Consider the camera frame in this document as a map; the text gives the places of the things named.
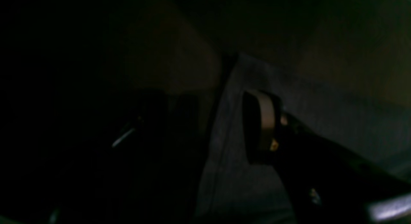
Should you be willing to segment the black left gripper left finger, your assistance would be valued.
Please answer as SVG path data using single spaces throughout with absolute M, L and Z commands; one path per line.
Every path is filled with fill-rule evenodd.
M 115 120 L 59 138 L 53 224 L 190 224 L 212 94 L 141 92 Z

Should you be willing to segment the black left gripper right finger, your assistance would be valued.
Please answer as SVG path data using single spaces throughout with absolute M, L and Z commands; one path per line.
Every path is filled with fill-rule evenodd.
M 297 223 L 410 223 L 410 183 L 315 134 L 276 95 L 244 91 L 242 122 L 248 162 L 275 169 Z

